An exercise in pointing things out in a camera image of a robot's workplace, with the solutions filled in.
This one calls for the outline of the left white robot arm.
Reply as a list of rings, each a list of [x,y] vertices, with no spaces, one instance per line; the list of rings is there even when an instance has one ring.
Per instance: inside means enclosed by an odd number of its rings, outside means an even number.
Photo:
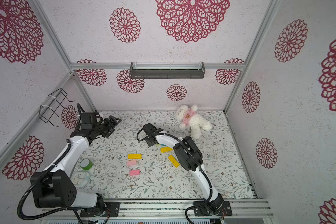
[[[79,191],[70,176],[90,144],[99,137],[108,138],[120,122],[120,118],[102,118],[99,113],[82,113],[79,116],[78,124],[59,156],[44,171],[35,172],[30,178],[29,192],[37,208],[83,209],[94,216],[105,212],[102,195]]]

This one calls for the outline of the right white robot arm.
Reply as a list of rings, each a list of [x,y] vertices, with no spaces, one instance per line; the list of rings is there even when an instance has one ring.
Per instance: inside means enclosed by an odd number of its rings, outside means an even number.
[[[203,194],[204,201],[192,206],[191,209],[203,207],[212,215],[219,214],[224,199],[208,177],[203,164],[203,155],[191,137],[178,138],[162,129],[157,129],[142,139],[136,138],[138,141],[145,141],[148,146],[163,144],[172,148],[180,165],[193,175]]]

